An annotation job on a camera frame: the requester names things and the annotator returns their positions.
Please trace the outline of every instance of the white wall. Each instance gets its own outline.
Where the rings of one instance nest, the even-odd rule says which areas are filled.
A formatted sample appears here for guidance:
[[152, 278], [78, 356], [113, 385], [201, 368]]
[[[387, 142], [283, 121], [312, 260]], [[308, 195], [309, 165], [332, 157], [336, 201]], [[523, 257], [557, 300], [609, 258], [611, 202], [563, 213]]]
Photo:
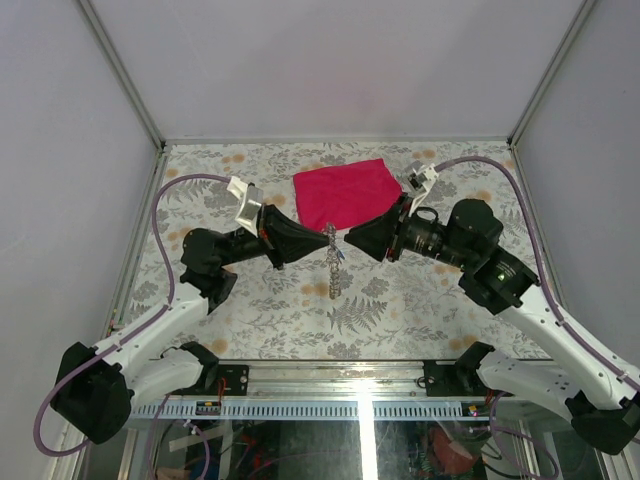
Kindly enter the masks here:
[[0, 2], [0, 72], [0, 478], [41, 480], [33, 417], [104, 326], [153, 149], [71, 0]]
[[506, 137], [582, 0], [94, 0], [167, 138]]
[[[640, 3], [600, 2], [519, 150], [568, 307], [640, 365]], [[640, 459], [640, 448], [636, 447]]]

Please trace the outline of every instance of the aluminum frame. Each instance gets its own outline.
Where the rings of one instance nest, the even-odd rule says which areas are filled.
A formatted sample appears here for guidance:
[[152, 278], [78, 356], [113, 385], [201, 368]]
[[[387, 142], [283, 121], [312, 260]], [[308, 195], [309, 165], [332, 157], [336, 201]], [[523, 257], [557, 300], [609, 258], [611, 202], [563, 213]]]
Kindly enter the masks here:
[[137, 440], [138, 430], [130, 428], [127, 431], [127, 439], [124, 443], [122, 461], [120, 462], [120, 468], [118, 470], [118, 480], [129, 480], [129, 472], [131, 471], [131, 464], [133, 463]]
[[[537, 213], [535, 210], [535, 206], [533, 205], [533, 202], [531, 202], [531, 197], [529, 195], [529, 188], [527, 185], [526, 176], [522, 170], [522, 165], [518, 157], [518, 152], [517, 152], [518, 141], [522, 137], [523, 133], [526, 131], [529, 120], [535, 113], [535, 110], [539, 105], [539, 103], [541, 102], [541, 100], [544, 98], [545, 93], [548, 89], [548, 86], [553, 81], [553, 78], [555, 77], [556, 72], [564, 62], [567, 56], [567, 53], [570, 51], [572, 45], [574, 44], [576, 38], [578, 37], [578, 34], [582, 29], [582, 26], [588, 20], [590, 14], [593, 12], [594, 7], [598, 3], [598, 1], [599, 0], [583, 1], [571, 25], [569, 26], [567, 32], [565, 33], [560, 45], [558, 46], [553, 58], [551, 59], [551, 62], [549, 63], [547, 69], [545, 70], [540, 82], [538, 83], [536, 89], [534, 90], [531, 99], [529, 100], [525, 110], [523, 111], [523, 114], [521, 115], [520, 119], [518, 120], [511, 134], [506, 138], [507, 143], [511, 147], [511, 152], [514, 158], [514, 162], [516, 164], [518, 177], [521, 181], [521, 184], [524, 186], [525, 197], [527, 198], [527, 202], [528, 202], [528, 208], [534, 215], [534, 219], [536, 219]], [[124, 309], [128, 305], [131, 289], [133, 287], [133, 283], [136, 277], [139, 257], [148, 233], [149, 216], [150, 216], [149, 207], [151, 205], [151, 200], [155, 195], [155, 192], [159, 189], [161, 185], [162, 178], [164, 175], [164, 170], [166, 168], [166, 163], [167, 163], [167, 154], [170, 151], [171, 147], [173, 145], [182, 145], [182, 144], [186, 145], [186, 144], [200, 144], [200, 143], [228, 143], [229, 139], [193, 138], [193, 139], [187, 139], [187, 140], [172, 140], [167, 143], [164, 137], [162, 136], [161, 132], [159, 131], [151, 114], [147, 110], [144, 102], [142, 101], [142, 98], [140, 97], [138, 89], [136, 88], [124, 64], [122, 63], [108, 35], [108, 32], [105, 29], [103, 23], [101, 22], [99, 15], [95, 7], [93, 6], [91, 0], [75, 0], [75, 3], [77, 4], [82, 17], [84, 18], [88, 28], [90, 29], [98, 46], [100, 47], [104, 55], [105, 61], [109, 64], [110, 68], [112, 69], [112, 72], [114, 73], [116, 79], [118, 80], [122, 88], [123, 94], [127, 97], [132, 109], [134, 110], [140, 122], [142, 123], [145, 129], [145, 132], [149, 137], [149, 140], [158, 150], [158, 155], [155, 159], [156, 164], [153, 169], [152, 175], [150, 176], [145, 188], [144, 200], [138, 212], [138, 222], [134, 229], [134, 232], [127, 250], [123, 269], [120, 274], [120, 278], [118, 280], [117, 290], [108, 312], [107, 324], [104, 330], [104, 334], [106, 334], [108, 329], [112, 325], [112, 323], [114, 321], [117, 321], [118, 316], [122, 315], [122, 312], [124, 312]], [[496, 139], [502, 140], [502, 138], [496, 138], [496, 137], [465, 137], [465, 138], [482, 139], [482, 140], [496, 140]], [[425, 136], [420, 138], [417, 138], [417, 137], [401, 138], [401, 139], [394, 138], [392, 140], [434, 141], [434, 140], [459, 140], [459, 139], [460, 138], [457, 138], [457, 137], [432, 138], [432, 137]], [[238, 141], [242, 141], [244, 143], [256, 143], [256, 142], [261, 143], [265, 141], [273, 142], [274, 140], [260, 139], [260, 138], [246, 138], [246, 139], [239, 139]], [[281, 139], [281, 141], [283, 143], [300, 142], [300, 141], [318, 142], [318, 141], [327, 141], [327, 139], [326, 138], [290, 138], [290, 139]], [[555, 286], [556, 293], [559, 297], [559, 300], [563, 304], [566, 304], [565, 296], [563, 295], [561, 286], [557, 280], [558, 277], [554, 268], [554, 264], [551, 258], [549, 257], [549, 250], [548, 248], [546, 248], [547, 242], [544, 238], [544, 233], [542, 231], [540, 231], [540, 237], [541, 237], [540, 238], [541, 243], [544, 246], [544, 250], [545, 250], [544, 254], [545, 254], [546, 264], [549, 268], [549, 271], [550, 271], [549, 273], [551, 274], [551, 277], [553, 279], [553, 284]], [[331, 363], [333, 367], [337, 367], [337, 368], [340, 368], [340, 365], [341, 365], [340, 362], [327, 362], [327, 363], [324, 363], [324, 366], [328, 366], [329, 363]], [[387, 367], [393, 368], [393, 364], [398, 362], [377, 362], [377, 363], [388, 364], [386, 365]], [[286, 370], [285, 364], [291, 365], [291, 362], [284, 360], [284, 361], [278, 361], [278, 362], [271, 362], [270, 366], [267, 365], [266, 363], [263, 364], [262, 367], [259, 367], [256, 365], [256, 367], [258, 367], [258, 370], [256, 371], [259, 371], [260, 368], [263, 368], [263, 373], [264, 373], [267, 370], [271, 369], [275, 373], [275, 377], [277, 377], [278, 374], [282, 374], [283, 371]], [[351, 368], [354, 366], [357, 367], [358, 365], [357, 365], [357, 362], [347, 362], [347, 363], [343, 362], [342, 366], [347, 367], [345, 371], [349, 371], [348, 368]], [[369, 369], [369, 372], [375, 372], [375, 371], [376, 371], [375, 368]], [[265, 384], [268, 382], [272, 382], [271, 383], [272, 388], [271, 388], [271, 391], [269, 392], [269, 395], [282, 398], [284, 395], [287, 395], [287, 390], [288, 390], [287, 382], [291, 379], [283, 378], [281, 379], [282, 380], [281, 382], [278, 382], [277, 380], [278, 380], [277, 378], [272, 378], [270, 380], [263, 380], [263, 382], [265, 382]], [[333, 379], [333, 380], [337, 380], [337, 383], [333, 386], [332, 394], [328, 394], [325, 397], [325, 400], [331, 401], [332, 398], [333, 399], [344, 398], [345, 394], [348, 395], [349, 393], [353, 393], [353, 391], [349, 392], [349, 389], [350, 389], [349, 379]], [[406, 381], [406, 379], [405, 380], [397, 379], [397, 381], [393, 381], [391, 385], [393, 386], [393, 388], [396, 388], [396, 389], [400, 389], [400, 390], [406, 389], [408, 385], [403, 384], [402, 383], [403, 381]], [[261, 380], [259, 375], [257, 376], [257, 378], [252, 377], [253, 385], [259, 386], [260, 382]], [[389, 389], [386, 392], [381, 391], [380, 393], [383, 393], [384, 395], [388, 395], [388, 398], [389, 398], [397, 395], [399, 391], [392, 391], [391, 389]], [[257, 390], [256, 394], [262, 395], [260, 393], [260, 390]], [[462, 399], [451, 398], [450, 400], [454, 401], [454, 400], [462, 400]], [[479, 399], [465, 399], [465, 400], [473, 401], [473, 400], [479, 400]], [[70, 445], [74, 445], [80, 442], [82, 438], [83, 436], [80, 432], [78, 432], [73, 427], [67, 424], [61, 436], [61, 439], [59, 441], [59, 444], [60, 444], [59, 446], [61, 446], [61, 448], [68, 448]], [[131, 467], [131, 456], [133, 454], [134, 454], [134, 447], [132, 446], [131, 452], [127, 454], [127, 456], [129, 457], [129, 460], [128, 460], [129, 467]], [[531, 453], [527, 452], [526, 456], [528, 457], [528, 459], [530, 459], [530, 455]], [[620, 479], [626, 480], [626, 479], [632, 479], [632, 478], [638, 477], [638, 472], [633, 464], [633, 461], [631, 462], [628, 461], [628, 455], [626, 454], [626, 452], [623, 452], [621, 455], [618, 455], [616, 457], [601, 455], [599, 458], [601, 459], [602, 465], [606, 469], [607, 474], [609, 474], [610, 478], [612, 479], [620, 478]], [[49, 471], [49, 475], [46, 478], [50, 478], [50, 479], [73, 478], [74, 475], [77, 475], [79, 473], [78, 466], [81, 463], [82, 463], [82, 454], [76, 454], [66, 458], [55, 459]]]

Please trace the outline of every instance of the pink cloth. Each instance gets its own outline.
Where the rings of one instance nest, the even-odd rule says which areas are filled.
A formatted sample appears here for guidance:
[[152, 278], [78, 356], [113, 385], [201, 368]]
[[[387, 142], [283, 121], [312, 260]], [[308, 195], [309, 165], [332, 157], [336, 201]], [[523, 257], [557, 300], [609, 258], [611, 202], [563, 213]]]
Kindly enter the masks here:
[[296, 173], [293, 185], [300, 223], [316, 231], [328, 222], [337, 230], [368, 222], [402, 193], [381, 158]]

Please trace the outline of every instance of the floral tablecloth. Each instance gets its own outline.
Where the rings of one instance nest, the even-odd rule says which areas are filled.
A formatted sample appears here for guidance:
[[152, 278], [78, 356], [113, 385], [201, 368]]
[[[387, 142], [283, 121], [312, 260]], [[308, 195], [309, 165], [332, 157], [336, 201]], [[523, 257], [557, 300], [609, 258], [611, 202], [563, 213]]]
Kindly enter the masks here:
[[[292, 176], [299, 171], [383, 158], [401, 178], [416, 159], [442, 162], [463, 155], [494, 158], [513, 169], [503, 142], [298, 143], [175, 145], [169, 152], [165, 181], [206, 172], [235, 175], [264, 190], [266, 202], [297, 220]], [[489, 203], [505, 226], [501, 244], [532, 266], [533, 254], [515, 195], [500, 172], [467, 163], [445, 171], [427, 205], [443, 220], [465, 197]], [[237, 228], [237, 203], [225, 186], [194, 180], [172, 188], [160, 202], [160, 232], [176, 277], [181, 240], [192, 228]], [[400, 262], [377, 263], [344, 243], [342, 295], [328, 296], [329, 271], [323, 249], [274, 270], [266, 258], [232, 265], [238, 274], [230, 298], [173, 344], [197, 340], [227, 359], [440, 359], [456, 358], [476, 340], [519, 358], [546, 355], [516, 328], [493, 318], [457, 287], [457, 269], [405, 252]], [[150, 234], [137, 272], [130, 321], [162, 301], [168, 283]]]

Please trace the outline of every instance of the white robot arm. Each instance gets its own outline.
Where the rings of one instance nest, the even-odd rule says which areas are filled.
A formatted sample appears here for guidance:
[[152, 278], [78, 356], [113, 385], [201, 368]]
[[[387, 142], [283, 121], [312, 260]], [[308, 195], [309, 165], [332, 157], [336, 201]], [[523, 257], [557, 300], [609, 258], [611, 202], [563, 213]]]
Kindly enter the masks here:
[[[432, 171], [420, 166], [413, 170], [414, 187], [433, 184]], [[421, 211], [431, 218], [422, 218]], [[479, 379], [485, 387], [535, 402], [570, 421], [590, 445], [619, 453], [640, 430], [640, 393], [634, 386], [640, 369], [611, 352], [564, 310], [559, 322], [537, 275], [498, 245], [502, 230], [481, 200], [459, 201], [443, 225], [435, 210], [403, 194], [387, 213], [352, 228], [345, 241], [378, 261], [396, 261], [408, 249], [459, 267], [459, 285], [471, 300], [518, 327], [564, 370], [559, 374], [533, 367], [476, 342], [456, 362], [460, 383], [471, 385]], [[617, 376], [589, 349], [624, 374]]]
[[326, 235], [302, 227], [273, 205], [261, 205], [253, 185], [232, 179], [228, 189], [241, 200], [236, 221], [242, 227], [226, 234], [203, 228], [187, 233], [181, 258], [187, 268], [171, 303], [152, 307], [93, 347], [76, 343], [64, 353], [56, 383], [94, 363], [60, 388], [51, 407], [93, 443], [115, 435], [132, 408], [168, 393], [214, 393], [218, 359], [203, 346], [189, 342], [157, 357], [163, 345], [227, 299], [237, 277], [222, 267], [266, 255], [280, 269], [329, 245]]

